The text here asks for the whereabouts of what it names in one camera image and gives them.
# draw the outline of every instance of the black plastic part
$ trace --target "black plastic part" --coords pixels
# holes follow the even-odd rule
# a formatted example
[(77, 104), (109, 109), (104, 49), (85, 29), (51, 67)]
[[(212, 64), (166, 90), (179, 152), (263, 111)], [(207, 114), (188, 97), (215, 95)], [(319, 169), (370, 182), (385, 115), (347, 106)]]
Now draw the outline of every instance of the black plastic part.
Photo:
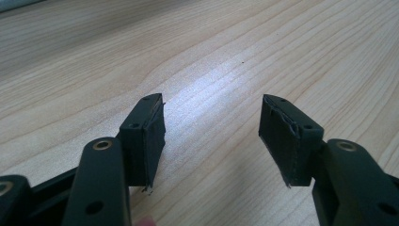
[(25, 225), (60, 225), (70, 196), (76, 169), (68, 170), (32, 188), (34, 207)]
[(102, 137), (86, 145), (62, 225), (130, 225), (128, 186), (118, 139)]
[(288, 186), (309, 186), (311, 153), (319, 150), (324, 129), (293, 104), (263, 96), (259, 136), (273, 156)]
[(117, 138), (122, 143), (128, 186), (152, 186), (165, 146), (162, 94), (142, 98), (123, 124)]
[(20, 175), (0, 177), (0, 225), (23, 225), (32, 208), (32, 190)]
[(339, 203), (332, 225), (399, 225), (398, 189), (363, 147), (331, 139), (321, 155)]

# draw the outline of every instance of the hole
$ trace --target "hole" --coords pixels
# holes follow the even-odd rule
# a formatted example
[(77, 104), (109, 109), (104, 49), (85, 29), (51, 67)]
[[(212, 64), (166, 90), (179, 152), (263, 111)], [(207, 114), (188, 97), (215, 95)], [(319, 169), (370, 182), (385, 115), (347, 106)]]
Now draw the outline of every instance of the hole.
[(398, 214), (398, 212), (395, 210), (395, 208), (389, 204), (380, 203), (378, 205), (378, 207), (386, 214), (393, 215), (393, 216)]
[(109, 147), (111, 147), (111, 145), (112, 145), (111, 140), (100, 140), (93, 145), (93, 149), (97, 151), (106, 150)]
[(346, 150), (349, 152), (354, 152), (357, 148), (355, 145), (345, 142), (345, 141), (339, 141), (337, 142), (337, 146), (342, 149), (342, 150)]
[(0, 196), (5, 195), (7, 192), (9, 192), (14, 184), (10, 181), (3, 181), (0, 182)]
[(133, 124), (129, 124), (129, 127), (137, 128), (139, 125), (140, 125), (139, 123), (133, 123)]
[(103, 207), (104, 204), (101, 201), (92, 202), (88, 206), (86, 206), (86, 214), (95, 215), (99, 213), (103, 209)]

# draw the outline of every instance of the small metal pin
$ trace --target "small metal pin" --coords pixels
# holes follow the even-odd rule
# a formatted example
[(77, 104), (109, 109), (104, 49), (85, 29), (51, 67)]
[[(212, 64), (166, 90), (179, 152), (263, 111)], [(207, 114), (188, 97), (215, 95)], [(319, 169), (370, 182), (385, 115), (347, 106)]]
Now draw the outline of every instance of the small metal pin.
[(105, 140), (97, 141), (93, 145), (93, 149), (97, 150), (97, 151), (103, 151), (103, 150), (107, 150), (111, 146), (112, 146), (112, 141), (108, 140), (108, 139), (105, 139)]
[(338, 141), (336, 144), (337, 147), (348, 152), (354, 152), (355, 150), (358, 149), (355, 145), (346, 141)]

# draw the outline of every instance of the wood grain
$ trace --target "wood grain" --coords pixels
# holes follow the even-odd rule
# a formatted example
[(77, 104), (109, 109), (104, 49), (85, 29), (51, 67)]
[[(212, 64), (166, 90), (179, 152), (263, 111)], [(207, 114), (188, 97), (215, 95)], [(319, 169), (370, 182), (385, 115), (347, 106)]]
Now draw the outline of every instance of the wood grain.
[(134, 220), (318, 225), (258, 138), (282, 96), (399, 176), (397, 1), (64, 0), (0, 14), (0, 172), (37, 185), (162, 92), (167, 145)]

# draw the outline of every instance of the black plastic arm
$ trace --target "black plastic arm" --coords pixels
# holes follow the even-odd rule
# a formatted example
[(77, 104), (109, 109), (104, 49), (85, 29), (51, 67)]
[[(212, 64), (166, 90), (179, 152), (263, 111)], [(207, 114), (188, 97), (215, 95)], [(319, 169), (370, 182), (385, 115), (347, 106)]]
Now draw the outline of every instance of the black plastic arm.
[(0, 226), (130, 225), (128, 186), (151, 187), (165, 146), (161, 93), (142, 98), (117, 137), (91, 141), (77, 169), (33, 188), (0, 177)]
[(322, 226), (399, 225), (398, 179), (357, 143), (332, 139), (280, 97), (263, 96), (259, 136), (288, 186), (309, 186)]

